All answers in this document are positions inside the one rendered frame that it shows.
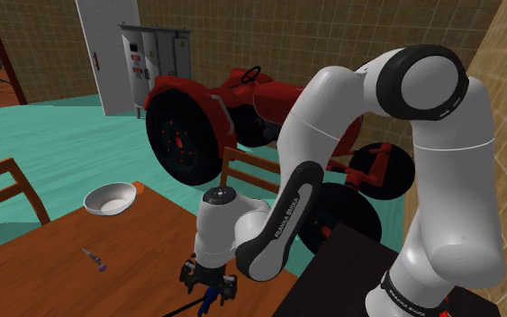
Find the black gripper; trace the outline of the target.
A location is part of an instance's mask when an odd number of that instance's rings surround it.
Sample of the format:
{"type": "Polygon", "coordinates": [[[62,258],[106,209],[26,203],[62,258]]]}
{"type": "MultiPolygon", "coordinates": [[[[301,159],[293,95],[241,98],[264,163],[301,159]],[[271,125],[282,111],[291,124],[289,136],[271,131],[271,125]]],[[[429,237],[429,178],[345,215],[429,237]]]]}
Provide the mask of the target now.
{"type": "Polygon", "coordinates": [[[225,268],[226,265],[208,268],[188,259],[181,268],[179,281],[185,285],[188,294],[193,292],[196,284],[219,288],[221,305],[224,305],[225,302],[234,300],[237,293],[237,277],[226,276],[225,268]]]}

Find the blue and black utensil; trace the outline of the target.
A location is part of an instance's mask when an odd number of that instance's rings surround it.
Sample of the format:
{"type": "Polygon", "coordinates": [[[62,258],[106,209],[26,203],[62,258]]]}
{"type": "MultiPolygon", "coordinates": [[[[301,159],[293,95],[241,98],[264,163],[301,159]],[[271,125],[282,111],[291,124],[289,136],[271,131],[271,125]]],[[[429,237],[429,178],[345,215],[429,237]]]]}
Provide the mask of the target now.
{"type": "Polygon", "coordinates": [[[217,300],[219,294],[220,292],[217,288],[209,287],[201,298],[185,304],[174,311],[165,314],[163,317],[174,317],[175,315],[193,308],[198,304],[200,304],[200,308],[197,311],[197,317],[203,317],[209,312],[211,304],[217,300]]]}

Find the brown wooden table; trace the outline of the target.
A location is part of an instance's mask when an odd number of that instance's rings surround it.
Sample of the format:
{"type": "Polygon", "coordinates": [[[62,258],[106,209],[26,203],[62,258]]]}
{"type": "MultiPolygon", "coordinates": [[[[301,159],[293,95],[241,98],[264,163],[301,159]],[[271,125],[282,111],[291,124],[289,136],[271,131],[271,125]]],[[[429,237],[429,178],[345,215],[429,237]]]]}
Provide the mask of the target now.
{"type": "Polygon", "coordinates": [[[0,246],[0,317],[163,317],[200,298],[205,286],[188,294],[178,280],[195,216],[138,188],[123,213],[79,208],[0,246]]]}

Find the red tractor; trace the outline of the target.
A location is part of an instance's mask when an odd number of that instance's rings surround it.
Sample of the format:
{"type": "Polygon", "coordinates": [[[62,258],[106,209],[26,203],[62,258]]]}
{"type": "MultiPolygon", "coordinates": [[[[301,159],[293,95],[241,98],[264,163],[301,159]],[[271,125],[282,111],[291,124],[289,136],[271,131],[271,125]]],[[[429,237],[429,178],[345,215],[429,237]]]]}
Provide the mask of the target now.
{"type": "MultiPolygon", "coordinates": [[[[276,140],[302,91],[262,74],[259,67],[235,68],[216,88],[158,76],[145,102],[149,144],[174,179],[188,186],[205,184],[222,172],[225,149],[262,147],[276,140]]],[[[329,171],[345,174],[344,184],[323,184],[299,231],[311,252],[319,250],[339,222],[380,240],[382,227],[369,201],[398,198],[414,181],[415,166],[405,150],[387,142],[354,149],[362,123],[361,117],[355,119],[334,150],[350,162],[327,164],[329,171]]]]}

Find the white door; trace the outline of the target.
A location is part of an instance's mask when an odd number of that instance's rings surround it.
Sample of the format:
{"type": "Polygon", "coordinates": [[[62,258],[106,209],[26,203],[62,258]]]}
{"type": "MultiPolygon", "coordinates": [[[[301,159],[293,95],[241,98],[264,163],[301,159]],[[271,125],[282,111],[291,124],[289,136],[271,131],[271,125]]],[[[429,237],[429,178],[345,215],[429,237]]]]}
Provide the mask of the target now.
{"type": "Polygon", "coordinates": [[[138,0],[75,0],[104,115],[134,109],[121,25],[140,23],[138,0]]]}

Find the grey electrical cabinet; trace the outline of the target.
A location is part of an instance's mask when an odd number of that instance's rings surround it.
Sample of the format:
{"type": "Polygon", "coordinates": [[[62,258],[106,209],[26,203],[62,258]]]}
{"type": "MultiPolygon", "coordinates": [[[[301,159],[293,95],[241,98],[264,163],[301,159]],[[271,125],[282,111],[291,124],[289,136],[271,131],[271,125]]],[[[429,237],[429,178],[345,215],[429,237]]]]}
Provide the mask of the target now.
{"type": "Polygon", "coordinates": [[[190,30],[120,24],[136,117],[157,76],[190,79],[190,30]]]}

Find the white bowl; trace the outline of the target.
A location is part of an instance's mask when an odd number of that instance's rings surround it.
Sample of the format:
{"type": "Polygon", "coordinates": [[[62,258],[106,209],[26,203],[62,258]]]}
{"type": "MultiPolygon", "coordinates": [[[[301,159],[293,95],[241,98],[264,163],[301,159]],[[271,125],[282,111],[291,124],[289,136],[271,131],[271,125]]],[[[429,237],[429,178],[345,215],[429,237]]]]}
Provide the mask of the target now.
{"type": "Polygon", "coordinates": [[[137,189],[125,182],[99,186],[84,198],[85,209],[98,216],[114,216],[129,208],[135,201],[137,189]]]}

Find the dark robot stand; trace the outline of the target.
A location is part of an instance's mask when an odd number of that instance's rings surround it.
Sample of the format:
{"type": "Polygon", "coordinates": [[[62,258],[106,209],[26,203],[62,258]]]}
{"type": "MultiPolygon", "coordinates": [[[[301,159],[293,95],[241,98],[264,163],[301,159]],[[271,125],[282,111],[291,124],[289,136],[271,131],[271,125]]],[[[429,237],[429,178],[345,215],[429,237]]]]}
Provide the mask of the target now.
{"type": "Polygon", "coordinates": [[[398,254],[342,224],[322,245],[274,317],[390,317],[396,300],[427,308],[448,300],[451,317],[502,317],[498,306],[440,277],[421,247],[398,254]]]}

